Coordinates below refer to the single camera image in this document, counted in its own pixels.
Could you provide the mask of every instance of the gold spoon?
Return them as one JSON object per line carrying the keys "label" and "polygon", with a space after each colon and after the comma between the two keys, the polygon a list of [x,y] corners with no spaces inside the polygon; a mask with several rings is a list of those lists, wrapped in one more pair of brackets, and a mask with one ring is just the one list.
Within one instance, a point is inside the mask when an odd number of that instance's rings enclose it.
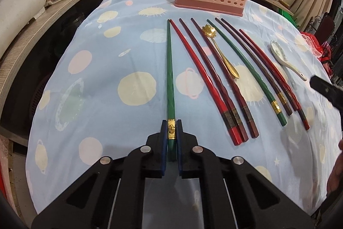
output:
{"label": "gold spoon", "polygon": [[206,26],[202,27],[202,31],[205,33],[205,35],[208,38],[212,39],[212,42],[215,46],[215,48],[217,49],[219,55],[221,56],[227,70],[231,73],[232,76],[234,76],[235,78],[239,79],[239,74],[237,72],[237,70],[233,67],[233,65],[228,61],[228,59],[224,56],[224,54],[222,53],[222,51],[219,49],[217,43],[215,42],[214,38],[216,37],[216,30],[214,27],[210,26],[209,24],[207,24]]}

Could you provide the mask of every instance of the yellow label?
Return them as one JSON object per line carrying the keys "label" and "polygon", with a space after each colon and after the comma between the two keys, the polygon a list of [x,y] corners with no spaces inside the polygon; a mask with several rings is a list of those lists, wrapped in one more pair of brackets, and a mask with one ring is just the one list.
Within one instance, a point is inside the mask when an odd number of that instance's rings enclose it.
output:
{"label": "yellow label", "polygon": [[280,109],[280,106],[278,105],[278,103],[277,103],[276,101],[273,101],[273,102],[271,102],[270,104],[272,105],[272,107],[273,107],[273,109],[274,109],[274,112],[275,112],[276,114],[279,114],[279,113],[282,112],[281,109]]}
{"label": "yellow label", "polygon": [[168,139],[169,140],[175,140],[176,135],[175,135],[175,120],[174,119],[169,119],[168,120]]}

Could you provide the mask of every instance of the white container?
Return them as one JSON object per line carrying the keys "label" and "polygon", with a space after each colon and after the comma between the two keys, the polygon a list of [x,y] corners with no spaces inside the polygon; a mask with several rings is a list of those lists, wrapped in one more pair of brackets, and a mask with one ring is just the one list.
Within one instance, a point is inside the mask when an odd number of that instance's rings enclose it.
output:
{"label": "white container", "polygon": [[46,0],[0,0],[0,57],[21,29],[44,11]]}

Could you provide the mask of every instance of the chopstick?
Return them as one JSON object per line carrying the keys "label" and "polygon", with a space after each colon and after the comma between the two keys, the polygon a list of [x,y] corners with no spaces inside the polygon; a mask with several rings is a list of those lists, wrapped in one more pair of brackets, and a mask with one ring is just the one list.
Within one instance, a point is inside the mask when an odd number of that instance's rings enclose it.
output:
{"label": "chopstick", "polygon": [[225,28],[233,37],[234,39],[244,48],[244,50],[248,53],[248,55],[253,59],[253,61],[256,63],[256,65],[258,66],[258,68],[262,71],[262,73],[265,75],[265,77],[267,78],[268,82],[270,83],[270,85],[272,86],[272,88],[274,89],[274,92],[277,94],[277,96],[280,99],[281,104],[283,105],[285,111],[287,112],[287,114],[290,116],[292,114],[292,109],[290,108],[290,106],[288,105],[288,102],[286,101],[285,97],[283,96],[280,88],[277,86],[277,84],[274,82],[273,78],[270,76],[270,74],[268,73],[268,71],[263,67],[263,65],[260,63],[260,61],[258,60],[258,58],[253,54],[253,52],[247,47],[245,46],[245,44],[241,41],[241,39],[231,30],[231,29],[235,29],[233,26],[231,26],[231,24],[229,24],[227,21],[225,21],[222,18],[222,21],[220,21],[218,18],[215,18],[215,20],[222,25],[223,28]]}
{"label": "chopstick", "polygon": [[187,49],[187,51],[188,51],[190,57],[192,58],[193,62],[197,66],[197,69],[199,70],[201,77],[203,78],[203,80],[204,80],[204,82],[205,82],[205,84],[206,84],[206,86],[207,86],[207,88],[208,88],[208,90],[209,90],[220,114],[222,115],[222,118],[224,120],[224,123],[227,127],[227,130],[229,132],[229,135],[230,135],[234,145],[235,146],[240,145],[242,143],[241,136],[238,132],[237,127],[234,125],[234,121],[233,121],[230,113],[228,112],[227,106],[225,105],[225,103],[221,99],[219,92],[214,87],[210,77],[206,73],[205,68],[201,64],[200,60],[198,59],[197,55],[194,53],[194,51],[191,48],[191,46],[189,45],[189,43],[187,42],[186,38],[183,36],[181,31],[175,25],[173,20],[170,20],[170,23],[173,26],[173,28],[175,29],[175,31],[176,31],[177,35],[179,36],[180,40],[182,41],[183,45]]}
{"label": "chopstick", "polygon": [[293,97],[292,90],[287,84],[287,82],[285,81],[284,77],[279,72],[279,70],[272,63],[272,61],[268,58],[268,56],[261,50],[261,48],[242,29],[240,29],[239,31],[241,32],[239,33],[240,38],[243,39],[243,41],[253,50],[253,52],[256,55],[259,55],[263,64],[268,68],[270,73],[272,73],[277,83],[280,85],[283,92],[286,94],[286,97],[288,98],[293,110],[297,111],[299,108]]}
{"label": "chopstick", "polygon": [[282,126],[285,126],[287,124],[287,121],[280,110],[280,107],[275,100],[273,94],[269,91],[267,85],[263,82],[260,75],[256,72],[256,70],[253,68],[253,66],[250,64],[250,62],[246,59],[246,57],[241,53],[241,51],[234,45],[234,43],[231,42],[231,40],[217,27],[215,24],[213,24],[210,20],[207,20],[207,22],[212,25],[216,29],[216,31],[224,38],[224,40],[230,45],[230,47],[234,50],[234,52],[241,58],[243,63],[246,65],[246,67],[249,69],[251,74],[254,76],[257,83],[260,85],[261,89],[265,93],[268,101],[270,102],[270,105],[272,106],[275,114],[277,115],[277,118],[279,119]]}
{"label": "chopstick", "polygon": [[306,115],[304,113],[304,111],[302,110],[302,107],[297,99],[297,97],[295,96],[294,92],[292,91],[292,89],[290,88],[290,86],[287,84],[286,80],[284,79],[284,77],[281,75],[281,73],[279,72],[279,70],[276,68],[276,66],[271,62],[271,60],[268,58],[268,56],[260,49],[260,47],[242,30],[239,30],[247,39],[248,41],[251,43],[249,44],[249,47],[252,50],[255,50],[257,52],[260,53],[261,57],[264,58],[264,60],[262,60],[262,62],[265,64],[265,66],[267,66],[267,68],[269,69],[269,71],[274,75],[274,77],[278,77],[278,79],[276,78],[277,82],[279,83],[279,85],[283,84],[287,90],[287,92],[289,94],[287,94],[286,96],[291,96],[292,99],[294,100],[294,106],[293,109],[295,111],[298,111],[299,116],[301,118],[302,123],[304,124],[304,127],[306,130],[310,129],[310,125],[308,124],[308,121],[306,119]]}
{"label": "chopstick", "polygon": [[210,42],[210,40],[204,34],[204,32],[202,31],[200,26],[197,24],[197,22],[193,18],[191,18],[191,21],[193,22],[193,24],[195,25],[195,27],[199,31],[200,35],[203,37],[207,46],[210,48],[210,50],[213,53],[217,63],[219,64],[220,68],[222,69],[222,72],[224,73],[224,76],[225,76],[227,82],[229,83],[231,89],[233,90],[234,95],[236,96],[236,100],[238,101],[238,104],[239,104],[239,106],[243,112],[244,118],[248,124],[248,128],[249,128],[249,131],[250,131],[252,138],[258,137],[259,133],[258,133],[256,124],[255,124],[255,121],[253,120],[253,116],[249,110],[249,107],[248,107],[246,101],[244,100],[244,98],[243,98],[238,86],[236,85],[234,79],[232,78],[231,74],[229,73],[228,69],[226,68],[226,65],[222,61],[222,58],[220,57],[219,53],[217,52],[217,50],[215,49],[213,44]]}
{"label": "chopstick", "polygon": [[170,161],[176,160],[176,134],[175,134],[175,101],[173,60],[171,56],[170,22],[167,21],[167,119],[168,119],[168,157]]}
{"label": "chopstick", "polygon": [[206,56],[204,50],[201,48],[199,42],[196,40],[196,38],[194,37],[194,35],[191,33],[191,31],[189,30],[189,28],[186,26],[185,22],[182,19],[179,19],[180,23],[182,24],[183,28],[186,30],[188,36],[191,38],[193,44],[195,45],[195,47],[197,48],[198,52],[200,53],[203,61],[205,62],[208,70],[210,71],[213,80],[215,81],[217,88],[220,92],[220,94],[222,95],[222,98],[224,100],[225,105],[227,106],[227,108],[229,109],[229,113],[232,117],[232,119],[234,120],[235,126],[238,126],[238,130],[241,134],[241,139],[243,142],[246,142],[249,138],[248,135],[245,131],[244,125],[241,121],[241,118],[239,117],[238,111],[235,108],[234,103],[232,102],[232,100],[229,97],[229,94],[227,93],[226,88],[224,87],[220,77],[218,76],[218,74],[216,73],[212,63],[210,62],[209,58]]}

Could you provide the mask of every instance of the white ceramic spoon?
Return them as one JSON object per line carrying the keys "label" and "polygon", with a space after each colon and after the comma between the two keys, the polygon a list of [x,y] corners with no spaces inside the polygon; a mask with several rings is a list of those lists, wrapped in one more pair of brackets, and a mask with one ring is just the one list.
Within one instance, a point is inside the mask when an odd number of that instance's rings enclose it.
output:
{"label": "white ceramic spoon", "polygon": [[276,41],[272,40],[270,41],[270,50],[272,51],[272,54],[274,56],[274,58],[277,60],[278,63],[280,63],[283,66],[286,66],[287,68],[289,68],[290,70],[292,70],[294,73],[296,73],[303,81],[307,81],[306,76],[301,73],[294,65],[292,65],[286,58],[286,55],[283,51],[283,49],[281,48],[281,46],[279,45],[279,43],[277,43]]}

